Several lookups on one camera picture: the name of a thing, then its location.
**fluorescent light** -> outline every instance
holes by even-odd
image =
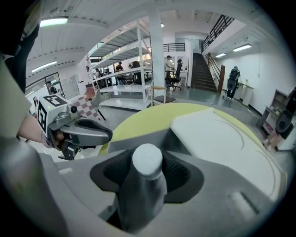
[[[27,95],[26,95],[26,97],[28,97],[30,94],[32,94],[33,92],[35,92],[35,91],[31,91],[30,93],[28,93]]]
[[[32,72],[36,72],[36,71],[38,71],[38,70],[40,70],[42,68],[45,68],[45,67],[50,66],[50,65],[53,65],[53,64],[56,64],[56,61],[47,63],[47,64],[45,64],[43,66],[40,66],[39,68],[36,68],[36,69],[32,70]]]
[[[250,44],[245,44],[241,47],[238,47],[238,48],[235,48],[233,49],[234,52],[237,52],[237,51],[240,51],[240,50],[245,50],[245,49],[248,49],[248,48],[251,48],[251,45]]]
[[[44,19],[40,22],[40,27],[49,26],[49,25],[61,25],[67,23],[68,18],[66,17],[58,17],[58,18],[50,18]]]
[[[226,54],[222,53],[222,54],[217,55],[216,57],[222,57],[224,55],[226,55]]]

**white shelf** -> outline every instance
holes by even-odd
[[[124,71],[120,71],[120,72],[116,72],[116,73],[112,73],[106,76],[102,76],[98,79],[93,80],[94,81],[99,81],[99,80],[104,80],[104,79],[108,79],[108,78],[112,78],[114,76],[122,76],[122,75],[126,75],[126,74],[130,74],[130,73],[134,73],[134,72],[139,72],[141,71],[141,68],[134,68],[134,69],[127,69]],[[151,72],[152,69],[148,69],[148,68],[144,68],[144,72]]]
[[[149,33],[140,26],[141,34],[143,38],[149,37]],[[105,55],[138,40],[137,37],[137,27],[133,25],[123,32],[119,33],[108,39],[108,41],[104,42],[100,45],[91,55],[90,57],[104,57]]]
[[[100,89],[100,92],[143,92],[144,90],[148,90],[151,86],[151,83],[148,82],[145,86],[143,85],[125,85],[125,86],[112,86],[105,87]]]
[[[149,53],[148,49],[146,49],[143,46],[142,46],[142,51],[143,51],[143,55]],[[92,67],[92,69],[106,68],[117,62],[129,59],[129,58],[137,57],[137,56],[139,56],[139,44],[127,45],[127,46],[124,46],[123,48],[120,48],[118,52],[98,62],[96,65]]]
[[[147,100],[144,104],[143,99],[111,98],[100,103],[101,106],[119,107],[125,109],[143,110],[151,104]]]

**gray floor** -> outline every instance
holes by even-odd
[[[177,103],[202,104],[226,112],[244,123],[261,141],[266,139],[265,133],[255,126],[259,115],[249,110],[240,101],[222,99],[224,93],[218,95],[210,91],[183,87],[182,90],[176,89],[175,92],[170,89],[167,91],[167,95],[176,98]],[[106,117],[107,124],[112,130],[129,116],[137,112],[134,110],[111,107],[101,107],[100,111]],[[272,152],[271,155],[278,162],[280,167],[287,172],[288,182],[290,182],[295,171],[295,154],[292,152]]]

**white pillar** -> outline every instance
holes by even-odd
[[[153,84],[165,86],[165,62],[163,53],[163,37],[159,11],[152,5],[148,10],[149,28],[152,49]],[[155,90],[154,95],[163,95],[162,90]]]

